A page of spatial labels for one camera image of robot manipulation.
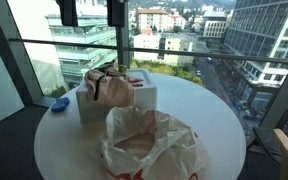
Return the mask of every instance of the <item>paper bag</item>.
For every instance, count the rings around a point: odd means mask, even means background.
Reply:
[[[114,107],[106,125],[101,156],[109,179],[204,179],[207,151],[198,135],[175,117]]]

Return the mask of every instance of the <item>white box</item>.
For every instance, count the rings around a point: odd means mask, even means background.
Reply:
[[[143,87],[134,87],[135,106],[142,109],[156,109],[157,89],[147,69],[127,69],[126,74],[140,78]],[[87,84],[84,79],[76,90],[76,99],[81,123],[105,121],[110,108],[87,100]]]
[[[126,74],[134,78],[140,78],[143,87],[134,87],[135,106],[142,109],[156,109],[157,88],[153,82],[150,72],[144,68],[127,69]]]

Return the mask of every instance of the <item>white round table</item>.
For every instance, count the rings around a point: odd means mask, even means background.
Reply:
[[[158,90],[158,110],[191,126],[209,154],[209,180],[233,180],[244,164],[243,129],[232,110],[216,95],[192,82],[151,74]],[[50,109],[35,135],[37,166],[46,180],[107,179],[100,158],[105,120],[81,124],[76,88],[66,93],[71,103],[62,113]]]

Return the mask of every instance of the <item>road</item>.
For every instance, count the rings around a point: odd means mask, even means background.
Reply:
[[[214,70],[214,65],[209,64],[204,58],[200,58],[197,69],[201,71],[205,88],[220,97],[229,107],[231,107],[234,113],[236,113],[236,109],[233,107],[228,95],[220,84],[220,80]]]

